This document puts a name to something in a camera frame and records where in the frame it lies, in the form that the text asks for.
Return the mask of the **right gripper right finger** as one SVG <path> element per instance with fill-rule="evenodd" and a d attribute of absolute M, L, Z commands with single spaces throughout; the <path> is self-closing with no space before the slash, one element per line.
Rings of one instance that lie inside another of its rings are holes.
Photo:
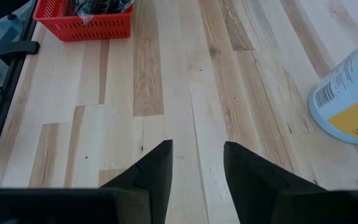
<path fill-rule="evenodd" d="M 358 224 L 358 190 L 326 190 L 230 141 L 224 171 L 241 224 Z"/>

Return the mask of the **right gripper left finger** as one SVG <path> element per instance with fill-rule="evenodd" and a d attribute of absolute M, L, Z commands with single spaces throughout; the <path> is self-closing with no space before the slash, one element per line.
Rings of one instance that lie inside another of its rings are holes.
<path fill-rule="evenodd" d="M 164 140 L 99 188 L 0 189 L 0 224 L 164 224 L 172 173 Z"/>

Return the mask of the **bagged black oval item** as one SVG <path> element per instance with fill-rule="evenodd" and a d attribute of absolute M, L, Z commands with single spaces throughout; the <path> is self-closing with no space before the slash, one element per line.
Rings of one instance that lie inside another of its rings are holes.
<path fill-rule="evenodd" d="M 94 15 L 103 11 L 104 0 L 65 0 L 65 16 L 78 16 L 87 25 Z"/>
<path fill-rule="evenodd" d="M 135 0 L 105 0 L 106 14 L 122 13 L 133 5 Z"/>

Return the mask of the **white wipes canister yellow label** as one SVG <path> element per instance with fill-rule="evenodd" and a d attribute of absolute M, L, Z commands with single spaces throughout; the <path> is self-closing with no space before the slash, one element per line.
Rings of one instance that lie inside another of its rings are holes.
<path fill-rule="evenodd" d="M 312 90 L 308 107 L 327 133 L 358 144 L 358 48 Z"/>

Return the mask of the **red plastic basket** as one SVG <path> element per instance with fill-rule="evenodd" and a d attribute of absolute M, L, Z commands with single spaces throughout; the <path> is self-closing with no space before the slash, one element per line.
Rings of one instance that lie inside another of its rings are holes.
<path fill-rule="evenodd" d="M 95 15 L 86 24 L 79 16 L 66 16 L 65 9 L 65 0 L 38 0 L 33 18 L 65 42 L 122 39 L 131 34 L 132 6 L 120 14 Z"/>

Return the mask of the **office chair pale blue base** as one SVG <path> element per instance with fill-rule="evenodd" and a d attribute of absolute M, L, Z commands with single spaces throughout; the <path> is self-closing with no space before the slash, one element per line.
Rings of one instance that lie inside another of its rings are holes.
<path fill-rule="evenodd" d="M 31 40 L 15 40 L 25 31 L 32 6 L 20 14 L 15 12 L 35 0 L 0 0 L 0 59 L 7 65 L 16 57 L 34 55 L 39 43 Z"/>

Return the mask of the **black aluminium table frame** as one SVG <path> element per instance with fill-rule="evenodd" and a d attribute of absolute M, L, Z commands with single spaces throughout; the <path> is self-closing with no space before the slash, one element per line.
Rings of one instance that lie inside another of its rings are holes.
<path fill-rule="evenodd" d="M 28 55 L 38 53 L 40 44 L 32 40 L 32 15 L 37 0 L 0 0 L 0 184 L 17 133 L 11 127 L 15 115 L 14 94 Z"/>

